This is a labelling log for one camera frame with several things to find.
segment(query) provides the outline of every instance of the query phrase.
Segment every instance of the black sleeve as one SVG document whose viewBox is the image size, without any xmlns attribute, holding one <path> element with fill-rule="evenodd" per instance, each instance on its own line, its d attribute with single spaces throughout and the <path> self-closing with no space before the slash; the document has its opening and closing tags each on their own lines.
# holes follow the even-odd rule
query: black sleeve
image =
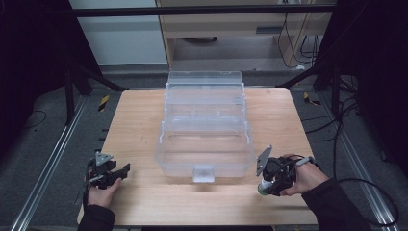
<svg viewBox="0 0 408 231">
<path fill-rule="evenodd" d="M 316 215 L 319 231 L 371 230 L 357 207 L 334 179 L 330 179 L 302 195 Z"/>
<path fill-rule="evenodd" d="M 114 223 L 115 214 L 110 209 L 89 205 L 78 226 L 78 231 L 112 231 Z"/>
</svg>

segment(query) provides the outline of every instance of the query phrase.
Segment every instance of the human hand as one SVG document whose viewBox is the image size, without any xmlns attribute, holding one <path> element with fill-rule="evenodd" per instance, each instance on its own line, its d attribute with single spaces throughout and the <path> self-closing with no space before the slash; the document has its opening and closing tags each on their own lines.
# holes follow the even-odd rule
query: human hand
<svg viewBox="0 0 408 231">
<path fill-rule="evenodd" d="M 286 154 L 283 157 L 299 159 L 294 154 Z M 290 187 L 280 192 L 281 195 L 294 195 L 297 193 L 306 193 L 319 184 L 328 180 L 327 177 L 317 166 L 307 162 L 301 166 L 296 166 L 296 182 Z"/>
<path fill-rule="evenodd" d="M 112 197 L 117 189 L 120 187 L 121 178 L 117 178 L 113 185 L 106 190 L 100 190 L 94 186 L 90 187 L 88 192 L 88 205 L 99 205 L 105 208 L 109 208 L 111 205 Z"/>
</svg>

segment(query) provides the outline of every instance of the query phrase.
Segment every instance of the transparent storage container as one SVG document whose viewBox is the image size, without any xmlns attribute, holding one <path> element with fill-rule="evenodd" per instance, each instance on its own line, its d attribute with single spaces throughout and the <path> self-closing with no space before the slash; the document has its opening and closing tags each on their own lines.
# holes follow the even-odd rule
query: transparent storage container
<svg viewBox="0 0 408 231">
<path fill-rule="evenodd" d="M 169 73 L 155 159 L 166 176 L 243 177 L 255 160 L 241 73 Z"/>
</svg>

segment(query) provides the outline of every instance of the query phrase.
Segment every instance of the person's left hand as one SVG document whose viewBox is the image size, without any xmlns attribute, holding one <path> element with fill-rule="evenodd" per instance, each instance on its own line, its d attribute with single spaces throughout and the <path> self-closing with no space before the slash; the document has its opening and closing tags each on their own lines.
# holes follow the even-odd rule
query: person's left hand
<svg viewBox="0 0 408 231">
<path fill-rule="evenodd" d="M 112 197 L 117 189 L 120 187 L 121 178 L 118 178 L 113 185 L 106 190 L 100 190 L 96 187 L 90 187 L 88 192 L 88 205 L 99 205 L 105 208 L 109 208 L 111 205 Z"/>
</svg>

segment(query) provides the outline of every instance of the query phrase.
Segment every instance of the person's arm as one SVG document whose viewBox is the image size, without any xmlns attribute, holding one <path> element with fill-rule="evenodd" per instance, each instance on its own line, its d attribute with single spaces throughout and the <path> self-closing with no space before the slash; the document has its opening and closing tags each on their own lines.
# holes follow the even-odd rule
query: person's arm
<svg viewBox="0 0 408 231">
<path fill-rule="evenodd" d="M 296 167 L 296 182 L 280 192 L 281 195 L 297 193 L 302 194 L 302 198 L 316 215 L 320 231 L 371 230 L 339 183 L 329 179 L 311 163 Z"/>
<path fill-rule="evenodd" d="M 109 209 L 115 191 L 120 187 L 121 179 L 106 190 L 91 187 L 88 192 L 88 206 L 84 208 L 84 216 L 78 231 L 112 231 L 115 214 Z"/>
</svg>

